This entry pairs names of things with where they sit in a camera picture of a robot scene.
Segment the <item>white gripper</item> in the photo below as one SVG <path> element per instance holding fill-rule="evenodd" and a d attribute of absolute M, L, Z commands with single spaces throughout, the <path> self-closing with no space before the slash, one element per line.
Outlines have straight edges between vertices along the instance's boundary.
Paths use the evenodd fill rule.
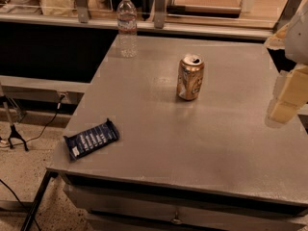
<path fill-rule="evenodd" d="M 271 50 L 285 48 L 286 58 L 297 63 L 291 71 L 279 72 L 267 109 L 265 123 L 270 128 L 281 128 L 308 102 L 308 4 L 264 45 Z"/>

